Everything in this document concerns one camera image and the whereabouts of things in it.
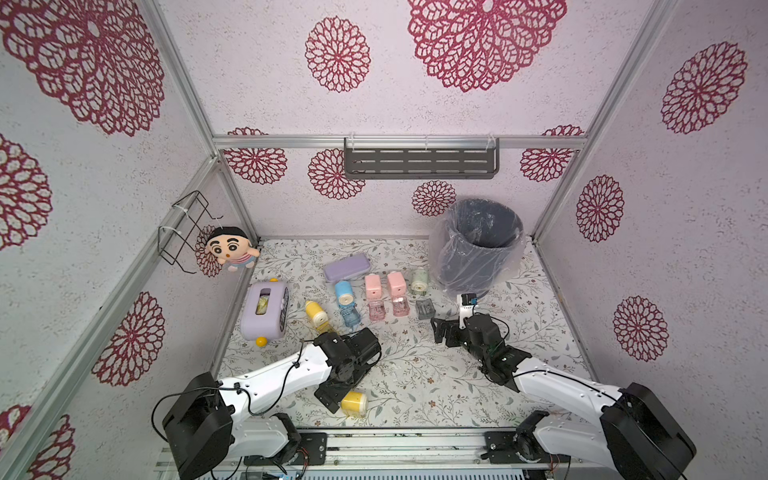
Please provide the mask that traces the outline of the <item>clear sharpener shavings tray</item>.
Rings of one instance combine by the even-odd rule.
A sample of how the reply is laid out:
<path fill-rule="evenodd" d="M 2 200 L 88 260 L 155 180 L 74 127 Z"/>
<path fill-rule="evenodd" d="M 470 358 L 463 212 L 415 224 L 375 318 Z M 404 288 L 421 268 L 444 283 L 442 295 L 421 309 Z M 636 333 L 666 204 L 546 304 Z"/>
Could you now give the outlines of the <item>clear sharpener shavings tray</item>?
<path fill-rule="evenodd" d="M 421 321 L 429 321 L 436 315 L 434 304 L 430 298 L 418 299 L 415 306 L 417 317 Z"/>

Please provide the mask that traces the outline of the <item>blue pencil sharpener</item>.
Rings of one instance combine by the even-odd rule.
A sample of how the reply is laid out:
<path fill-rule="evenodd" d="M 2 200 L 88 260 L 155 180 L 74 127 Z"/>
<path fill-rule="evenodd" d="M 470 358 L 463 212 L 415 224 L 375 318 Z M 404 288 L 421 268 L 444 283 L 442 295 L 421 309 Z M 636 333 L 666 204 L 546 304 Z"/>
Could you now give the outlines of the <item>blue pencil sharpener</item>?
<path fill-rule="evenodd" d="M 349 281 L 342 280 L 334 285 L 337 302 L 340 306 L 348 306 L 355 303 L 355 295 Z"/>

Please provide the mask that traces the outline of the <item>yellow sharpener shavings tray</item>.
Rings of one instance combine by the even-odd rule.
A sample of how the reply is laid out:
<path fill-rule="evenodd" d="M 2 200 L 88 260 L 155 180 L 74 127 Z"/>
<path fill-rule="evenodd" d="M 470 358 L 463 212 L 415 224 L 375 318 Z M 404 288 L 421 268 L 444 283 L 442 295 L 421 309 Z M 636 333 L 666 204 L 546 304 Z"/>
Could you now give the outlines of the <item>yellow sharpener shavings tray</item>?
<path fill-rule="evenodd" d="M 319 333 L 326 333 L 326 332 L 332 331 L 333 328 L 332 328 L 332 326 L 329 323 L 325 322 L 325 323 L 322 323 L 322 324 L 318 324 L 316 326 L 316 330 Z"/>

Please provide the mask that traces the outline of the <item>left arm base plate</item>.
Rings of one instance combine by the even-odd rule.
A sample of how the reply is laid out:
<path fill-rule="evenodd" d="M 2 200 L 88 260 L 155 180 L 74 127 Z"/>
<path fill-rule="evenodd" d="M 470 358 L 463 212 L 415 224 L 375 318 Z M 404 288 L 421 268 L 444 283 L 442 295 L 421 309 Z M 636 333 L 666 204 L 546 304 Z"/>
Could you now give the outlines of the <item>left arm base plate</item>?
<path fill-rule="evenodd" d="M 295 465 L 302 467 L 320 466 L 326 462 L 328 435 L 324 432 L 301 431 L 298 441 L 291 440 L 278 454 L 271 458 L 259 455 L 246 456 L 246 466 L 277 467 Z"/>

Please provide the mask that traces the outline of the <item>yellow pencil sharpener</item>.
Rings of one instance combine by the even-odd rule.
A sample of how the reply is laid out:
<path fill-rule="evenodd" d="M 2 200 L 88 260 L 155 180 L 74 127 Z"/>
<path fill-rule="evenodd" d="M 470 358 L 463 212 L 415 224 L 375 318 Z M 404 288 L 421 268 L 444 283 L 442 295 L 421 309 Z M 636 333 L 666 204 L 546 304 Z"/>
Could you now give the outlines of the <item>yellow pencil sharpener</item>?
<path fill-rule="evenodd" d="M 341 401 L 341 410 L 348 417 L 364 418 L 368 412 L 368 396 L 351 391 Z"/>
<path fill-rule="evenodd" d="M 313 327 L 317 330 L 323 328 L 329 321 L 327 312 L 315 301 L 307 301 L 305 303 L 305 313 Z"/>

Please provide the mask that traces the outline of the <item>blue sharpener shavings tray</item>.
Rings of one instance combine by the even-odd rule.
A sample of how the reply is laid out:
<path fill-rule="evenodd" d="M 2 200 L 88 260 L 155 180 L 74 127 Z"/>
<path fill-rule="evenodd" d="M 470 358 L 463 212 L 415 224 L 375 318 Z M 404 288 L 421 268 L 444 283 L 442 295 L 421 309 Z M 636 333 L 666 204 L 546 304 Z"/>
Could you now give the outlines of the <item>blue sharpener shavings tray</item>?
<path fill-rule="evenodd" d="M 348 305 L 341 305 L 340 313 L 341 313 L 344 325 L 349 329 L 356 328 L 361 323 L 361 315 L 355 303 L 350 303 Z"/>

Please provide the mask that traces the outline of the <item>green pencil sharpener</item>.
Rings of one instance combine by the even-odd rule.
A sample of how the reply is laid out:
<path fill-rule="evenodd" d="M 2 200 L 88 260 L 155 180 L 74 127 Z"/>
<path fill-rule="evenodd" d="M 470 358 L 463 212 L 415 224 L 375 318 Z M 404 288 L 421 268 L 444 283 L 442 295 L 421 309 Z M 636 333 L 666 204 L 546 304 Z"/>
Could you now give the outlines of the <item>green pencil sharpener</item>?
<path fill-rule="evenodd" d="M 423 267 L 412 271 L 410 290 L 415 296 L 425 296 L 429 290 L 429 273 Z"/>

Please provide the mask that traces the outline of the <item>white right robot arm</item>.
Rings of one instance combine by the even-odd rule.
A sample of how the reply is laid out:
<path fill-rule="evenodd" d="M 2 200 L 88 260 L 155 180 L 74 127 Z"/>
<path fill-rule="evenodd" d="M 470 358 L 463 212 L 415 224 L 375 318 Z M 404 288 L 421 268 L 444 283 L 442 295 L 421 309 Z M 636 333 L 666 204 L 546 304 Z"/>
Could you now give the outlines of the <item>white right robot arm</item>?
<path fill-rule="evenodd" d="M 681 479 L 695 458 L 692 439 L 646 386 L 620 388 L 588 381 L 507 344 L 494 319 L 434 318 L 434 339 L 465 349 L 491 383 L 537 397 L 577 416 L 558 420 L 536 410 L 513 432 L 493 434 L 486 459 L 537 463 L 565 456 L 596 463 L 624 479 Z"/>

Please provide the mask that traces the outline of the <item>pink pencil sharpener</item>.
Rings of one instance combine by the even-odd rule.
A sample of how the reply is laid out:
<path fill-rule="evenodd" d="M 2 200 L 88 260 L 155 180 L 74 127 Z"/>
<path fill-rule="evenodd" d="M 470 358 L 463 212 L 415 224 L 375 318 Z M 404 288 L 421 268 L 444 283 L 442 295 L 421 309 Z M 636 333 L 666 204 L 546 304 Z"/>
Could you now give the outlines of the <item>pink pencil sharpener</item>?
<path fill-rule="evenodd" d="M 392 271 L 387 274 L 387 282 L 391 298 L 400 298 L 407 295 L 407 283 L 400 271 Z"/>
<path fill-rule="evenodd" d="M 381 300 L 383 289 L 381 277 L 378 274 L 369 274 L 364 278 L 365 296 L 368 301 Z"/>

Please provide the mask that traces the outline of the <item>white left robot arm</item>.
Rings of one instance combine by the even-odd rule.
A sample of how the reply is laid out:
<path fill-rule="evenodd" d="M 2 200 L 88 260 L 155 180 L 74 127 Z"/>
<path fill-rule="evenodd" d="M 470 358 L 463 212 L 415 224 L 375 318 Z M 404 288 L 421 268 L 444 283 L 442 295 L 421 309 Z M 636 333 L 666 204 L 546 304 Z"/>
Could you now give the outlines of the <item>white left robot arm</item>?
<path fill-rule="evenodd" d="M 311 388 L 335 413 L 381 355 L 380 342 L 368 328 L 346 335 L 325 332 L 256 371 L 223 379 L 209 372 L 197 375 L 168 395 L 173 404 L 153 428 L 167 442 L 182 479 L 212 474 L 228 457 L 281 468 L 299 454 L 301 435 L 277 404 Z"/>

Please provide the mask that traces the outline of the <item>pink sharpener shavings tray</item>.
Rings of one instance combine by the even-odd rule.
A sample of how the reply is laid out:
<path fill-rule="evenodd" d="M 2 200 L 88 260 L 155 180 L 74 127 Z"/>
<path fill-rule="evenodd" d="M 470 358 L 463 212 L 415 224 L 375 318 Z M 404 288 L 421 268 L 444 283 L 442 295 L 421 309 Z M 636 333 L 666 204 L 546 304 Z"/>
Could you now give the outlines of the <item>pink sharpener shavings tray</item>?
<path fill-rule="evenodd" d="M 392 300 L 392 312 L 396 318 L 408 317 L 410 305 L 406 297 L 397 297 Z"/>

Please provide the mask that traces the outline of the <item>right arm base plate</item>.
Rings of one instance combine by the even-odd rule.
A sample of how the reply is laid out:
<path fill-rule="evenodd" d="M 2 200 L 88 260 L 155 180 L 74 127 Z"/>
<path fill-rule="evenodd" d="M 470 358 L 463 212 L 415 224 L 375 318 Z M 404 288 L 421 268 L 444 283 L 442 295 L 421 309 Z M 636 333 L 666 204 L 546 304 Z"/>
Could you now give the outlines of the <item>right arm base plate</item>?
<path fill-rule="evenodd" d="M 551 460 L 550 454 L 529 432 L 486 431 L 484 441 L 485 450 L 480 454 L 480 458 L 491 464 L 547 463 Z"/>

